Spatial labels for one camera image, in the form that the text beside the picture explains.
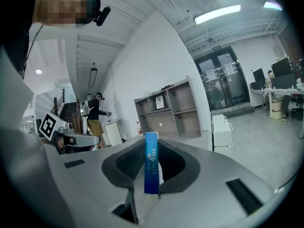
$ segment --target desk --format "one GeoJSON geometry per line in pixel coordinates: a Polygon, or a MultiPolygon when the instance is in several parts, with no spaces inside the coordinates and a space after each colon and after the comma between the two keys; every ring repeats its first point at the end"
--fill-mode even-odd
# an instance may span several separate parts
{"type": "MultiPolygon", "coordinates": [[[[302,90],[296,90],[296,89],[259,89],[259,90],[250,90],[252,94],[261,94],[264,102],[263,93],[266,93],[269,95],[269,117],[272,118],[272,99],[271,94],[274,93],[276,95],[291,95],[291,94],[299,94],[304,95],[304,88],[302,90]]],[[[300,132],[300,139],[303,138],[304,135],[304,116],[302,121],[302,128],[300,132]]]]}

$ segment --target doorway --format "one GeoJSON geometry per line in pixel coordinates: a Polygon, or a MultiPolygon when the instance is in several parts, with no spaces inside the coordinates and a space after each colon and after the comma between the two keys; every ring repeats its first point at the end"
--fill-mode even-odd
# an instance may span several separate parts
{"type": "Polygon", "coordinates": [[[231,47],[200,57],[195,64],[211,111],[249,102],[245,77],[231,47]]]}

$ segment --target ceiling light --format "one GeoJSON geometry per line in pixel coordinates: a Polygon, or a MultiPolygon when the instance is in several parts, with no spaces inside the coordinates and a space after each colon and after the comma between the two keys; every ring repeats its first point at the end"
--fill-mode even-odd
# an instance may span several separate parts
{"type": "Polygon", "coordinates": [[[89,88],[94,87],[96,75],[97,75],[97,68],[92,68],[91,72],[90,72],[90,78],[89,78],[89,88]]]}
{"type": "Polygon", "coordinates": [[[207,20],[214,19],[216,17],[222,16],[225,14],[239,12],[240,10],[241,10],[241,5],[234,5],[234,6],[230,6],[230,7],[226,7],[226,8],[222,8],[222,9],[217,9],[215,11],[208,12],[208,13],[194,17],[194,21],[198,25],[207,20]]]}
{"type": "Polygon", "coordinates": [[[282,7],[279,4],[275,3],[275,2],[265,2],[264,8],[266,8],[266,9],[275,9],[275,10],[277,9],[277,10],[280,10],[280,11],[283,10],[282,7]]]}

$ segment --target ceiling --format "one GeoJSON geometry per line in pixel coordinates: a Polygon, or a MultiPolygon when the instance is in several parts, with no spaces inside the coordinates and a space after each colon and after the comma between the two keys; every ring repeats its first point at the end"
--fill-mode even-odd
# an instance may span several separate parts
{"type": "Polygon", "coordinates": [[[46,39],[34,43],[27,61],[24,83],[35,95],[68,84],[71,86],[64,39],[46,39]],[[42,74],[37,74],[37,69],[41,69],[42,74]]]}
{"type": "MultiPolygon", "coordinates": [[[[133,32],[159,10],[171,23],[194,59],[209,53],[217,45],[258,37],[277,35],[287,25],[283,13],[264,9],[266,0],[101,0],[101,9],[111,7],[102,27],[90,23],[80,29],[43,28],[38,39],[64,38],[61,47],[66,55],[68,74],[77,98],[100,91],[103,80],[117,54],[125,47],[133,32]],[[195,25],[193,17],[209,10],[241,4],[241,11],[195,25]],[[88,88],[91,68],[98,73],[93,88],[88,88]]],[[[30,40],[39,26],[32,26],[30,40]]],[[[52,56],[46,56],[44,63],[52,56]]]]}

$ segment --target white box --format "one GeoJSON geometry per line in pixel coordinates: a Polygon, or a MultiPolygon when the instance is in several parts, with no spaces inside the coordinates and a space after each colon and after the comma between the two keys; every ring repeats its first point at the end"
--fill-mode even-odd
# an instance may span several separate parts
{"type": "Polygon", "coordinates": [[[281,119],[283,118],[283,113],[281,111],[277,111],[277,112],[272,112],[272,118],[275,120],[281,119]]]}
{"type": "Polygon", "coordinates": [[[213,123],[213,142],[214,147],[232,147],[231,123],[228,121],[215,121],[213,123]]]}
{"type": "Polygon", "coordinates": [[[280,111],[281,110],[281,106],[282,106],[282,102],[283,101],[278,101],[278,100],[272,100],[272,110],[274,112],[280,111]]]}
{"type": "Polygon", "coordinates": [[[214,123],[215,121],[227,121],[227,118],[223,115],[223,114],[219,114],[219,115],[213,115],[212,116],[212,123],[214,123]]]}

